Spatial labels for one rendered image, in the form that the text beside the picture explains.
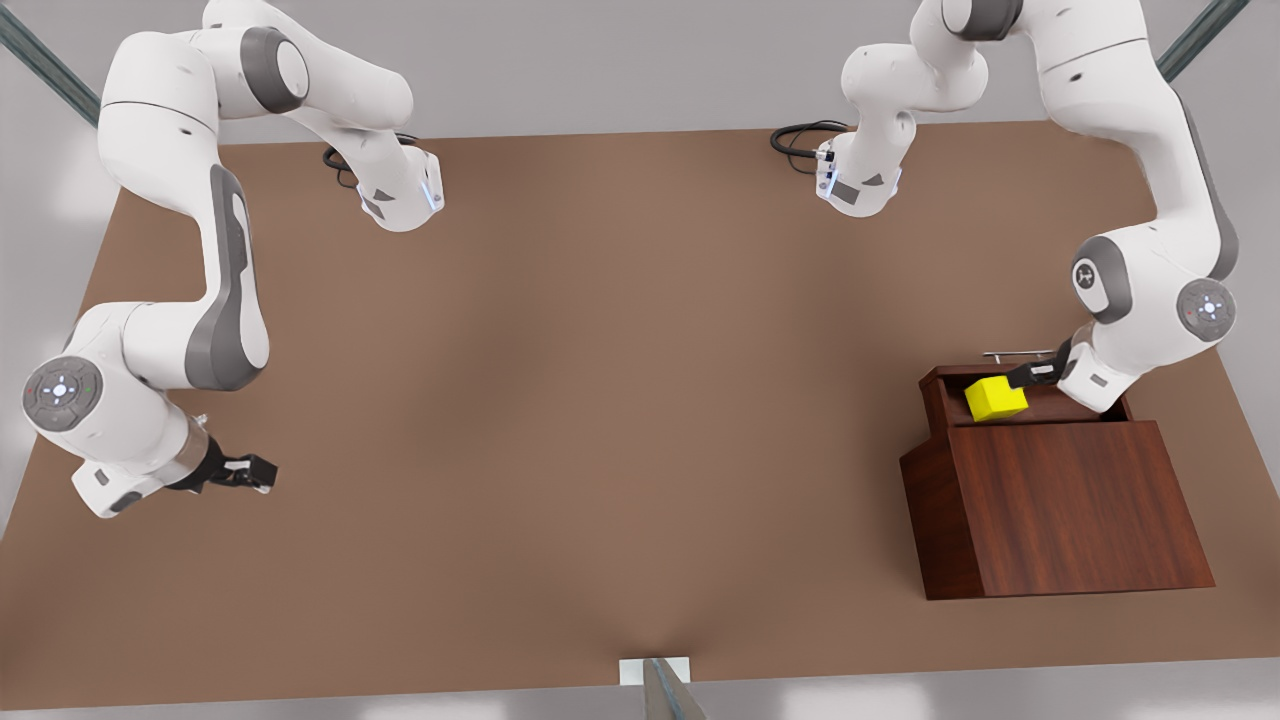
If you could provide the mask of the dark wooden drawer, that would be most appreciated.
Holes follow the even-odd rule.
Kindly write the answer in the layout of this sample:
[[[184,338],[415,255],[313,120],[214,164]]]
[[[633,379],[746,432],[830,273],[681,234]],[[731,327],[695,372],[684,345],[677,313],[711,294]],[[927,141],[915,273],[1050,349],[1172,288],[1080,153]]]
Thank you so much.
[[[925,406],[925,415],[932,430],[951,427],[974,427],[964,391],[983,377],[1000,375],[1023,364],[1014,359],[1006,363],[980,363],[969,365],[945,365],[933,368],[920,378],[919,388]],[[1032,386],[1025,388],[1029,407],[1004,419],[986,421],[988,427],[1019,424],[1062,424],[1092,421],[1132,421],[1134,416],[1120,397],[1111,409],[1096,413],[1075,402],[1056,386]]]

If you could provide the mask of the yellow square block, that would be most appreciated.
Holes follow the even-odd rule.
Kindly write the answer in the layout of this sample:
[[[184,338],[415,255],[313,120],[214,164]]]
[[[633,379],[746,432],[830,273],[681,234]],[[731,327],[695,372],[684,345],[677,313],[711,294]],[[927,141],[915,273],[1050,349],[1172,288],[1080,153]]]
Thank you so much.
[[[1029,407],[1024,389],[1012,387],[1007,375],[983,377],[964,396],[974,421],[1002,420]]]

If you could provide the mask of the dark wooden cabinet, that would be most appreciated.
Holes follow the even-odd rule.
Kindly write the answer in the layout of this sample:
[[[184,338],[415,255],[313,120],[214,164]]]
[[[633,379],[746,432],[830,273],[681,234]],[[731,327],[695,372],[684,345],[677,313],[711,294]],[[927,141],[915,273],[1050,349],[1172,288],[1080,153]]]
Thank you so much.
[[[1153,421],[948,428],[900,466],[929,600],[1215,583]]]

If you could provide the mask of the silver frame post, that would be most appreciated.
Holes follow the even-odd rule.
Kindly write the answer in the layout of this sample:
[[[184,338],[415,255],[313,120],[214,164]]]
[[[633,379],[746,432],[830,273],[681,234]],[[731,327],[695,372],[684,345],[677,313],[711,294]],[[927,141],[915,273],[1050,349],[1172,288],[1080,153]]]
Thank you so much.
[[[708,720],[666,659],[643,660],[644,720]]]
[[[1160,55],[1157,68],[1174,82],[1252,0],[1210,0],[1194,20]]]
[[[1,3],[0,45],[8,49],[91,127],[99,127],[101,108],[99,95]]]

